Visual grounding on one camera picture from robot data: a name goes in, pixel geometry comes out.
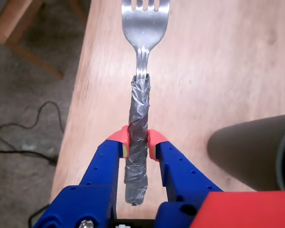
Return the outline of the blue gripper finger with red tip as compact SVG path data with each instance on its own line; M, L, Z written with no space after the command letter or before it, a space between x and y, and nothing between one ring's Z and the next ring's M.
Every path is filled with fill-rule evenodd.
M116 218L119 160L129 155L128 127L98 146L78 185L64 187L36 228L107 228Z
M160 164L168 199L159 206L154 227L190 227L207 195L221 189L158 131L148 130L148 148L150 158Z

